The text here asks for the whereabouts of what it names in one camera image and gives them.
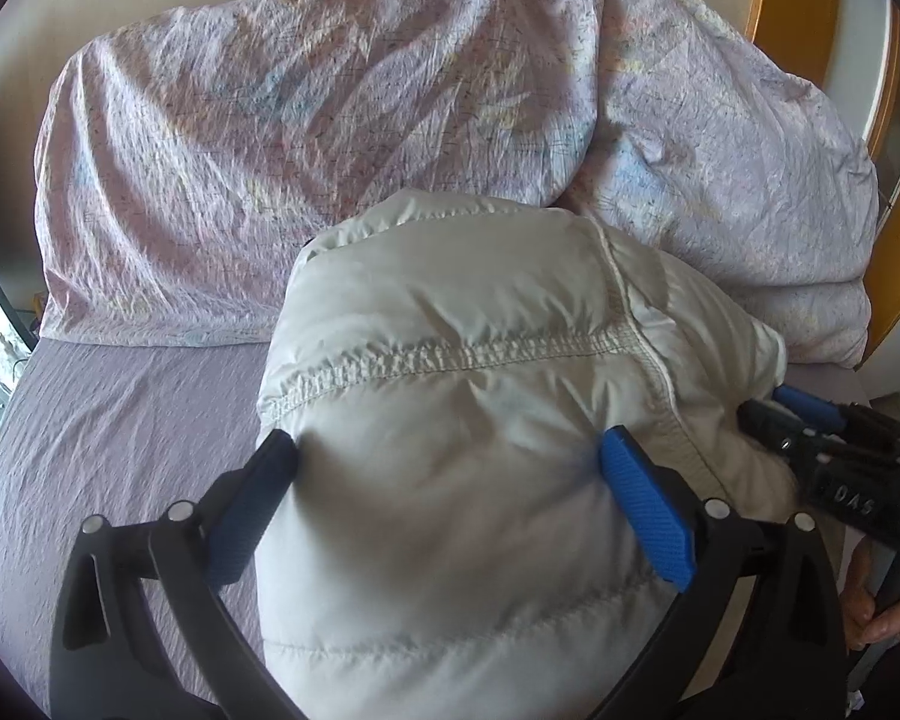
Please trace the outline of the beige puffer down jacket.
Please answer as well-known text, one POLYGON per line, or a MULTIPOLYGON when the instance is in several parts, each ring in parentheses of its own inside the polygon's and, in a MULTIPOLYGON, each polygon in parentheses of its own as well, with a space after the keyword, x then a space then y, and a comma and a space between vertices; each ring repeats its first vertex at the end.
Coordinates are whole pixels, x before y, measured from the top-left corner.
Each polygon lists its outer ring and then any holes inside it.
POLYGON ((258 397, 301 471, 256 551, 266 664, 312 718, 582 718, 673 592, 598 470, 624 426, 784 520, 736 408, 781 335, 600 221, 405 190, 297 255, 258 397))

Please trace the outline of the purple bed sheet mattress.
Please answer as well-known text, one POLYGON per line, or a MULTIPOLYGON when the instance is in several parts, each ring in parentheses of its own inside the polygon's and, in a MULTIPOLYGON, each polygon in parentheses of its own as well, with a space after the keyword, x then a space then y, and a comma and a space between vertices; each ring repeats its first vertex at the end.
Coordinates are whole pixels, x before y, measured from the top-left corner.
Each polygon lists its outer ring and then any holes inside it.
MULTIPOLYGON (((242 465, 260 346, 42 341, 0 429, 0 656, 50 700, 80 521, 139 522, 242 465)), ((580 718, 673 603, 600 478, 605 429, 699 461, 632 372, 590 358, 362 366, 279 422, 302 447, 230 612, 312 718, 580 718)))

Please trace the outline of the large flat screen television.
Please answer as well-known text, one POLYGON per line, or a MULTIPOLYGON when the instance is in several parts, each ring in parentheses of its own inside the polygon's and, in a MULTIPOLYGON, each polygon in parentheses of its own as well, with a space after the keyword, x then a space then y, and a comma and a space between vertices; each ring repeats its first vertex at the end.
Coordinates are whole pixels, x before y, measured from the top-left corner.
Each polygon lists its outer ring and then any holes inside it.
POLYGON ((35 320, 34 312, 29 309, 16 309, 9 301, 7 294, 0 284, 0 309, 2 315, 6 317, 9 325, 14 328, 14 332, 20 338, 29 351, 34 351, 38 343, 38 335, 32 330, 32 322, 35 320))

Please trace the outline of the floral pink duvet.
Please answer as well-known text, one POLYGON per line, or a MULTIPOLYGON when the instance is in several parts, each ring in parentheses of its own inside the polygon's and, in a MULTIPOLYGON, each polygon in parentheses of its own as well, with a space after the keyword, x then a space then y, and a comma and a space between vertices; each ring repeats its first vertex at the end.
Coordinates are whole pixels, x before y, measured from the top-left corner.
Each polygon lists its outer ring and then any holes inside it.
POLYGON ((318 232, 403 188, 595 215, 802 364, 855 366, 865 143, 702 0, 235 0, 66 62, 35 146, 46 338, 263 343, 318 232))

